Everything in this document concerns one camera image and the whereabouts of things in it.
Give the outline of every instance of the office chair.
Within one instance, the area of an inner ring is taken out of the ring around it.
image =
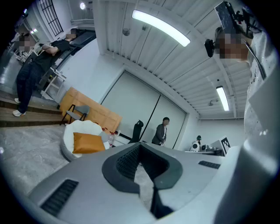
[[[82,113],[83,115],[80,117],[78,114],[74,113],[74,110],[77,110],[78,112]],[[76,105],[72,104],[70,106],[70,108],[66,111],[66,114],[64,115],[62,121],[65,119],[67,114],[70,116],[69,124],[71,124],[71,119],[72,118],[74,118],[75,120],[80,120],[81,121],[83,117],[84,117],[84,119],[86,118],[88,113],[89,113],[89,106],[88,105],[76,106]]]
[[[144,126],[144,124],[140,120],[134,125],[132,139],[130,140],[129,143],[134,143],[134,142],[139,141],[140,132],[141,132],[141,129],[142,129],[143,126]]]

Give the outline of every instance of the white round chair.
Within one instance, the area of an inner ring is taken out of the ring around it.
[[[95,124],[89,120],[76,120],[65,127],[64,134],[60,141],[61,151],[69,161],[73,161],[74,159],[84,156],[84,154],[72,153],[74,151],[74,132],[100,135],[105,149],[110,148],[108,136],[102,131],[102,128],[98,124]]]

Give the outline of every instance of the window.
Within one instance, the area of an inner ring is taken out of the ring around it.
[[[53,0],[40,0],[42,11],[55,36],[63,32],[60,21],[57,18],[56,11],[53,7]]]

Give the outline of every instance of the sliding door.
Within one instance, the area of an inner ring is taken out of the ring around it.
[[[110,90],[102,105],[122,116],[117,130],[132,138],[134,125],[144,123],[141,134],[153,112],[160,94],[124,72]]]
[[[165,147],[173,148],[177,137],[180,133],[182,124],[185,120],[186,113],[179,109],[176,105],[171,103],[168,99],[160,96],[154,113],[149,121],[149,124],[141,138],[141,141],[151,143],[156,133],[157,126],[162,124],[164,117],[170,119],[169,125],[167,126],[166,144]]]

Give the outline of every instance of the blue jeans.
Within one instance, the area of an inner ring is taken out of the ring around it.
[[[44,70],[38,64],[31,62],[23,67],[17,75],[17,95],[21,102],[18,108],[20,113],[25,113],[32,92],[39,83],[42,76],[45,74]]]

